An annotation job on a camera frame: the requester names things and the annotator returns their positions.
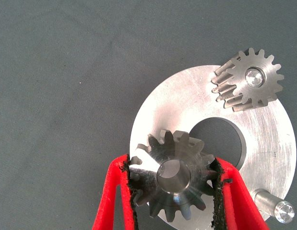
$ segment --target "gear bore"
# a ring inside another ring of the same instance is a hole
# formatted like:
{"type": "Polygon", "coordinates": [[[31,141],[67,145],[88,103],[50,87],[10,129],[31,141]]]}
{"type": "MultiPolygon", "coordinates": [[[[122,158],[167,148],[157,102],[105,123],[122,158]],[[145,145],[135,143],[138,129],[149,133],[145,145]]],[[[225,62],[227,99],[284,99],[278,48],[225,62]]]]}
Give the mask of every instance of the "gear bore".
{"type": "Polygon", "coordinates": [[[273,59],[273,55],[265,58],[263,49],[239,51],[215,71],[212,82],[217,87],[213,92],[220,94],[216,100],[225,100],[224,108],[232,107],[234,111],[264,107],[275,101],[275,93],[283,89],[277,81],[284,76],[277,73],[281,65],[273,65],[273,59]]]}
{"type": "Polygon", "coordinates": [[[162,130],[160,136],[159,143],[149,135],[149,146],[139,144],[131,159],[130,183],[138,192],[135,202],[138,206],[148,202],[151,217],[164,209],[168,222],[174,220],[177,210],[190,219],[190,206],[204,210],[201,195],[214,194],[207,184],[217,177],[209,168],[214,156],[202,155],[204,142],[186,132],[162,130]]]}

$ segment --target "cylindrical boss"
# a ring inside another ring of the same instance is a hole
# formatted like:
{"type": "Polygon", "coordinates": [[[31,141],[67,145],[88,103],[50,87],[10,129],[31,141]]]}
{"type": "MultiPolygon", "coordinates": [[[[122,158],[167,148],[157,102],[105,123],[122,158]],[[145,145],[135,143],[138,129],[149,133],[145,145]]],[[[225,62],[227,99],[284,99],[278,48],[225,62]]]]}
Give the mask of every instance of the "cylindrical boss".
{"type": "Polygon", "coordinates": [[[270,194],[266,190],[257,190],[254,196],[254,202],[257,208],[272,217],[275,217],[281,223],[292,221],[295,213],[292,204],[270,194]]]}

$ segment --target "spur gear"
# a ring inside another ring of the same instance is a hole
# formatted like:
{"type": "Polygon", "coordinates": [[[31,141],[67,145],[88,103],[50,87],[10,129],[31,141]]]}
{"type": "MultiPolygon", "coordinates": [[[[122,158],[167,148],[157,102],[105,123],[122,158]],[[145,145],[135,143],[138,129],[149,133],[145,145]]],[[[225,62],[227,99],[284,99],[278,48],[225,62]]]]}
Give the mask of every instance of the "spur gear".
{"type": "Polygon", "coordinates": [[[225,100],[224,108],[232,107],[234,111],[264,107],[275,101],[275,93],[283,89],[277,81],[284,76],[277,73],[281,65],[273,65],[273,59],[273,55],[265,58],[263,49],[239,51],[215,71],[212,82],[217,87],[213,92],[220,94],[216,100],[225,100]]]}
{"type": "Polygon", "coordinates": [[[190,138],[186,132],[162,130],[160,136],[159,143],[149,135],[149,146],[139,144],[131,159],[130,183],[137,190],[135,202],[138,206],[148,202],[151,217],[164,209],[168,222],[174,220],[177,210],[190,219],[190,206],[204,210],[201,195],[214,194],[207,184],[217,177],[217,172],[209,168],[214,156],[201,155],[204,142],[190,138]]]}

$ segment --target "aluminum disc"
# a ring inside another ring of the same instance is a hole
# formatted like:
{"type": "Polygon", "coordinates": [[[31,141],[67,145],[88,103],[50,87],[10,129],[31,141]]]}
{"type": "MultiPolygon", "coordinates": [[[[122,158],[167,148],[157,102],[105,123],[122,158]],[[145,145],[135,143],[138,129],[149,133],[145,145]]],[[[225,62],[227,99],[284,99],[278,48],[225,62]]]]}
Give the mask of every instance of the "aluminum disc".
{"type": "MultiPolygon", "coordinates": [[[[212,93],[211,79],[219,66],[198,66],[166,79],[147,97],[133,124],[130,157],[138,144],[148,145],[147,135],[159,138],[161,129],[190,132],[200,121],[217,117],[231,124],[239,134],[242,153],[237,165],[250,192],[265,189],[285,198],[296,167],[296,142],[290,119],[279,100],[268,106],[240,112],[224,109],[212,93]]],[[[192,218],[185,220],[176,212],[173,222],[178,230],[210,230],[213,197],[202,196],[206,209],[191,207],[192,218]]],[[[261,213],[266,220],[269,216],[261,213]]],[[[159,217],[166,222],[164,210],[159,217]]]]}

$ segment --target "small gear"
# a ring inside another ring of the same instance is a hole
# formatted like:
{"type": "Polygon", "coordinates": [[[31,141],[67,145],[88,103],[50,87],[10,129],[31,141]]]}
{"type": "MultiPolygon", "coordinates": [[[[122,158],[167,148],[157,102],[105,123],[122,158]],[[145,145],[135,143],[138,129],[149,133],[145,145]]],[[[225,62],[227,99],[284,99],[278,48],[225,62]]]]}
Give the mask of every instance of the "small gear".
{"type": "Polygon", "coordinates": [[[253,48],[239,51],[232,59],[215,71],[212,80],[219,93],[217,101],[225,100],[224,108],[234,111],[264,107],[277,99],[276,92],[283,89],[277,81],[284,76],[278,74],[280,64],[273,65],[274,56],[264,57],[264,50],[255,53],[253,48]]]}
{"type": "Polygon", "coordinates": [[[159,143],[149,135],[149,146],[139,144],[131,159],[130,183],[137,190],[135,202],[138,206],[148,202],[151,217],[164,209],[168,222],[174,220],[177,210],[190,219],[190,206],[204,210],[201,195],[214,194],[207,184],[217,178],[217,172],[209,168],[214,156],[201,155],[204,142],[190,138],[186,132],[162,130],[160,136],[159,143]]]}

